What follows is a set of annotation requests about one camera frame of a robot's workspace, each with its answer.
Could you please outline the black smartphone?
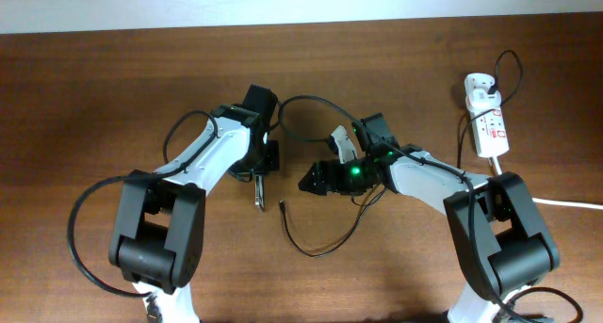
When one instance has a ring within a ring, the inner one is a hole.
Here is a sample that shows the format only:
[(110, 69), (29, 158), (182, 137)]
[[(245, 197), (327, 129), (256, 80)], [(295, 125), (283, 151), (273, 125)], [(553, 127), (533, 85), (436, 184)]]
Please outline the black smartphone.
[(261, 174), (254, 175), (255, 186), (255, 207), (260, 212), (265, 211), (265, 191), (264, 191), (264, 176)]

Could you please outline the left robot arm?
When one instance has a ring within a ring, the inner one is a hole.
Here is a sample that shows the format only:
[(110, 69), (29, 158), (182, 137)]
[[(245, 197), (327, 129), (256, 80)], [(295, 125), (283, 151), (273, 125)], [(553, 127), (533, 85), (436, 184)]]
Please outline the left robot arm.
[(203, 132), (154, 172), (134, 170), (123, 184), (108, 259), (142, 297), (150, 322), (196, 322), (190, 281), (204, 243), (205, 201), (224, 174), (255, 183), (264, 208), (263, 179), (279, 168), (268, 138), (278, 104), (252, 85), (239, 105), (221, 105)]

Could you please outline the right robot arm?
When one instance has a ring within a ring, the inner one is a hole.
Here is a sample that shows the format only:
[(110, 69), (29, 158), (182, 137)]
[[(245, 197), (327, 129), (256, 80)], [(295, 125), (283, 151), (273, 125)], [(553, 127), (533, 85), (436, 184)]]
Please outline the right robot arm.
[(469, 173), (415, 145), (399, 146), (380, 113), (352, 128), (364, 156), (355, 157), (353, 144), (338, 130), (329, 140), (338, 158), (313, 164), (298, 187), (319, 196), (356, 196), (382, 185), (445, 215), (466, 284), (442, 321), (492, 322), (510, 308), (507, 296), (559, 266), (559, 249), (519, 175)]

